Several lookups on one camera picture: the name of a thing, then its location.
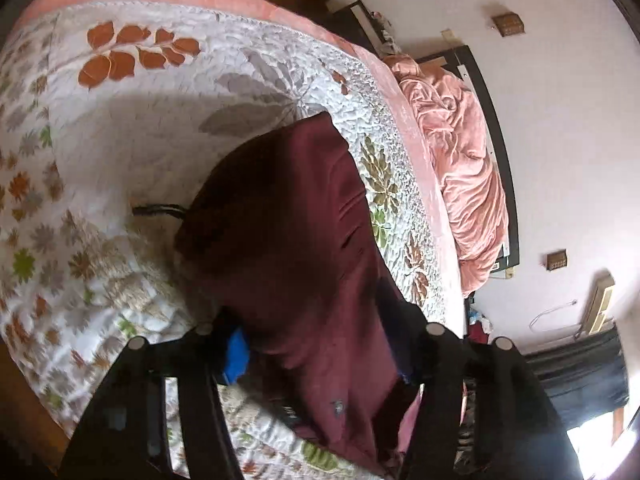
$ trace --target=bedsheet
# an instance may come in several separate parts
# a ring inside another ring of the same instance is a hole
[[[326,41],[316,39],[306,20],[275,10],[257,20],[256,0],[232,1],[244,15],[37,0],[0,54],[2,337],[68,434],[129,337],[176,338],[209,313],[187,310],[176,285],[178,225],[134,219],[131,205],[189,205],[234,147],[323,109],[350,144],[399,288],[459,331],[442,197],[420,164],[410,108],[390,107],[404,100],[391,74],[322,29]],[[280,23],[289,15],[293,28]],[[175,383],[167,388],[172,461],[184,472]],[[242,391],[222,388],[221,398],[245,475],[369,476],[296,438]]]
[[[500,174],[486,148],[482,107],[460,79],[439,66],[423,71],[405,54],[388,56],[385,63],[428,142],[467,296],[489,278],[509,223]]]

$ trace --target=wrinkled fabric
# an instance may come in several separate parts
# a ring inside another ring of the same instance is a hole
[[[238,316],[250,347],[280,371],[269,368],[265,380],[282,376],[270,390],[280,389],[288,413],[296,412],[296,433],[389,473],[418,388],[399,377],[378,304],[400,308],[404,300],[331,116],[227,155],[187,211],[175,247],[190,282]]]
[[[425,73],[405,55],[385,62],[428,141],[467,296],[488,279],[508,227],[504,189],[486,149],[482,108],[460,79],[440,67]]]

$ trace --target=pink bedsheet border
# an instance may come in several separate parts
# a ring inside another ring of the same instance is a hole
[[[108,2],[115,0],[34,0],[25,9],[14,30],[27,22],[48,12],[85,2]],[[265,0],[141,0],[146,2],[164,2],[209,9],[221,10],[279,23],[304,32],[317,40],[324,41],[340,48],[350,56],[360,59],[371,71],[378,88],[385,97],[398,125],[402,142],[408,152],[409,160],[418,183],[418,189],[427,215],[427,222],[433,235],[436,257],[440,263],[442,286],[445,298],[446,326],[462,336],[464,326],[464,307],[460,288],[460,271],[458,256],[449,226],[447,211],[438,186],[436,175],[431,167],[428,147],[415,121],[413,111],[396,83],[389,68],[367,50],[330,33],[312,21],[302,18],[288,10],[270,4]]]

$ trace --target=bed frame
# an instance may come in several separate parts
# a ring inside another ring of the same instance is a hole
[[[498,116],[495,113],[494,104],[484,84],[484,79],[476,64],[476,60],[473,54],[471,54],[471,49],[463,45],[432,54],[431,56],[421,57],[416,61],[418,64],[426,62],[437,63],[445,70],[455,74],[465,81],[480,101],[488,129],[487,149],[498,165],[500,180],[504,188],[507,213],[509,214],[508,237],[502,244],[492,272],[500,272],[501,270],[515,267],[520,263],[520,245],[518,243],[518,213],[516,210],[516,198],[513,192],[509,157],[507,156],[507,149],[504,145],[504,139],[502,138],[502,131],[500,129],[500,123],[498,122]]]

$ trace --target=round metal bolt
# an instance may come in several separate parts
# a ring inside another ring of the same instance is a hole
[[[427,332],[430,335],[442,335],[444,331],[445,329],[440,323],[429,323],[427,325]]]
[[[145,338],[142,336],[135,336],[129,340],[129,348],[132,350],[140,350],[145,345]]]
[[[196,327],[196,334],[198,335],[209,335],[213,330],[213,324],[211,323],[200,323]]]
[[[511,350],[513,348],[513,342],[508,337],[499,337],[495,340],[495,345],[500,350]]]

